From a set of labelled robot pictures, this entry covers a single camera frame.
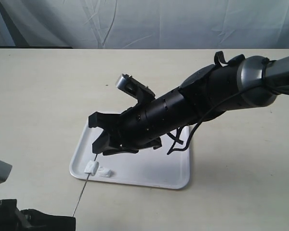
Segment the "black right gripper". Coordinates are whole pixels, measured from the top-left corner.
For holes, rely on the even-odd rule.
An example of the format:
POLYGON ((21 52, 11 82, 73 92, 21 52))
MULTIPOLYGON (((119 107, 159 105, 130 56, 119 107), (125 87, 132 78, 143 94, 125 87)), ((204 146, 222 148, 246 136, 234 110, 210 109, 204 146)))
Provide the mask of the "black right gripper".
POLYGON ((94 112, 88 117, 89 128, 102 128, 99 137, 92 143, 94 154, 136 154, 142 149, 162 147, 160 136, 152 135, 146 114, 139 106, 130 107, 121 114, 94 112), (118 128, 119 141, 107 131, 118 128))

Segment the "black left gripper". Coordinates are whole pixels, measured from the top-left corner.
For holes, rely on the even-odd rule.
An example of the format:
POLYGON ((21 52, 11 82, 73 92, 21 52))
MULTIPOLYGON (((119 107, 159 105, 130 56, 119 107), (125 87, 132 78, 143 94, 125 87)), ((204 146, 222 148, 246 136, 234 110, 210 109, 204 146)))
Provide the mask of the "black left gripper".
POLYGON ((75 231, 76 219, 17 208, 16 199, 0 200, 0 231, 75 231))

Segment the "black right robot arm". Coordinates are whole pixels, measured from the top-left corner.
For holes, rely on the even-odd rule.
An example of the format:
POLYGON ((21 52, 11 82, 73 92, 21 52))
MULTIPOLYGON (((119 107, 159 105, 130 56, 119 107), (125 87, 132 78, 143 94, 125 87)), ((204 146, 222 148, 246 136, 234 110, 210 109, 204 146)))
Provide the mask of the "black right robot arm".
POLYGON ((158 98, 128 74, 120 76, 116 87, 137 103, 119 114, 95 112, 89 116, 88 127, 102 129, 92 143, 94 154, 135 154, 142 149, 158 149, 163 135, 184 151, 191 139, 181 140, 183 128, 198 129, 203 122, 227 111, 267 107, 278 95, 289 95, 289 56, 271 60, 240 54, 225 60, 224 53, 218 51, 213 64, 158 98))

